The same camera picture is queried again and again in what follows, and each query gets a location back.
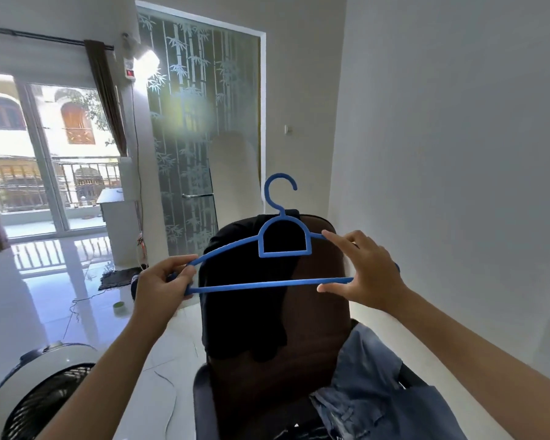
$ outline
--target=doormat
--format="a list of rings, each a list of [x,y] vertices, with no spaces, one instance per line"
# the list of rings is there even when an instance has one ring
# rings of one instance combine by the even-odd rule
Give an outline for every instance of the doormat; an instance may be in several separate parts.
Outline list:
[[[102,284],[100,284],[98,290],[126,286],[131,283],[133,276],[141,272],[142,269],[140,267],[106,272],[102,275]]]

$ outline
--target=chair backrest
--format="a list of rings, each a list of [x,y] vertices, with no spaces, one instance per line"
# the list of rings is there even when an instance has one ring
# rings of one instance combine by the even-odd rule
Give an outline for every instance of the chair backrest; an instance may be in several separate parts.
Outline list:
[[[317,216],[302,215],[301,221],[314,233],[334,231]],[[312,249],[299,259],[292,279],[345,275],[343,254],[334,245],[313,239]],[[208,358],[221,438],[238,438],[249,421],[330,384],[338,351],[351,331],[350,311],[344,298],[318,293],[316,287],[287,288],[281,310],[287,345],[274,359],[255,362],[249,352],[227,360]]]

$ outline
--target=white tile floor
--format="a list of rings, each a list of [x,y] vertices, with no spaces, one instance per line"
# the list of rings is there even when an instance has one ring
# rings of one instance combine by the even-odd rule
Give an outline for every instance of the white tile floor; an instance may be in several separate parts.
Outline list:
[[[0,380],[25,352],[56,340],[90,344],[104,351],[125,327],[128,316],[114,316],[112,304],[127,303],[128,286],[98,293],[100,276],[110,268],[105,235],[19,244],[0,253]],[[78,316],[69,307],[75,298]],[[382,312],[351,305],[352,316],[371,327],[405,364],[449,403],[469,440],[511,437],[485,412],[444,365],[407,329]],[[153,347],[116,440],[195,439],[192,383],[205,361],[199,305],[178,311]],[[158,374],[169,379],[170,385]]]

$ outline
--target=electrical cable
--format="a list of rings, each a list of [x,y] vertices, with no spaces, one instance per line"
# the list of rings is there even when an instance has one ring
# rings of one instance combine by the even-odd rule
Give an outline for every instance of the electrical cable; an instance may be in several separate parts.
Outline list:
[[[175,398],[173,400],[173,409],[171,410],[171,414],[169,414],[169,418],[167,419],[167,424],[165,425],[165,440],[167,440],[167,430],[169,429],[169,423],[171,422],[171,419],[173,418],[173,414],[175,414],[175,405],[177,404],[177,389],[175,387],[175,384],[173,384],[173,382],[169,378],[161,375],[156,370],[153,370],[153,372],[155,374],[157,374],[158,376],[160,376],[161,378],[163,378],[165,381],[168,381],[169,384],[173,386],[173,389],[175,391]]]
[[[137,177],[138,177],[138,214],[139,214],[139,225],[141,226],[141,236],[137,240],[137,262],[141,269],[142,262],[138,255],[138,247],[141,247],[142,255],[147,264],[147,245],[145,244],[145,210],[142,204],[142,179],[141,179],[141,158],[140,158],[140,148],[138,143],[138,131],[137,131],[137,115],[135,113],[134,107],[134,84],[130,84],[131,91],[131,103],[132,103],[132,124],[134,126],[134,139],[135,145],[137,148]]]
[[[99,296],[99,295],[102,295],[103,293],[106,293],[107,291],[109,291],[110,289],[107,288],[106,290],[104,291],[101,291],[100,293],[96,293],[95,295],[92,295],[92,296],[88,296],[88,298],[81,298],[81,299],[73,299],[71,300],[71,306],[69,307],[69,311],[71,312],[71,315],[69,315],[69,321],[67,321],[67,327],[65,328],[65,333],[63,334],[63,339],[65,340],[65,336],[67,335],[67,330],[69,329],[69,324],[72,322],[72,318],[73,318],[73,315],[77,315],[77,321],[80,320],[80,314],[78,312],[76,312],[75,310],[75,306],[77,305],[77,303],[79,303],[80,301],[88,301],[88,300],[91,300],[94,296]]]

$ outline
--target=clothes hanger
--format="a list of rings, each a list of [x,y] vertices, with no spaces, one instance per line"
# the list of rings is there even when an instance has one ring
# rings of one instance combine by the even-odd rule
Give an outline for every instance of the clothes hanger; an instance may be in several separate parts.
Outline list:
[[[257,241],[258,242],[258,256],[259,258],[280,258],[283,256],[305,256],[305,255],[311,255],[311,239],[314,237],[316,239],[323,239],[326,240],[326,238],[319,234],[319,233],[312,233],[304,224],[302,221],[300,221],[297,218],[294,218],[292,216],[287,216],[285,214],[285,208],[281,205],[275,204],[271,200],[271,195],[269,194],[269,186],[271,185],[271,182],[273,182],[275,179],[287,179],[294,190],[297,190],[297,184],[295,183],[295,180],[293,177],[289,176],[285,173],[275,173],[271,175],[267,182],[265,182],[265,200],[267,203],[279,210],[279,216],[275,216],[265,222],[263,226],[260,228],[258,235],[251,236],[251,237],[245,237],[244,239],[232,242],[230,244],[224,245],[220,248],[217,248],[216,250],[212,250],[209,253],[206,253],[203,256],[200,256],[199,258],[191,261],[189,265],[195,266],[202,262],[204,262],[206,259],[213,258],[216,255],[219,255],[220,253],[224,253],[225,251],[231,250],[235,247],[249,244],[250,242]],[[294,251],[265,251],[264,247],[264,235],[265,231],[271,226],[273,223],[277,221],[291,221],[299,225],[299,227],[303,230],[304,236],[306,237],[306,248],[305,250],[294,250]],[[326,283],[342,283],[347,284],[350,281],[352,281],[352,278],[350,277],[342,277],[342,278],[312,278],[312,279],[290,279],[287,281],[265,281],[265,282],[258,282],[258,283],[243,283],[243,284],[228,284],[224,286],[209,286],[209,287],[190,287],[185,291],[185,295],[191,295],[193,293],[210,293],[210,292],[225,292],[227,290],[244,290],[247,288],[271,288],[271,287],[286,287],[286,286],[302,286],[305,284],[326,284]]]

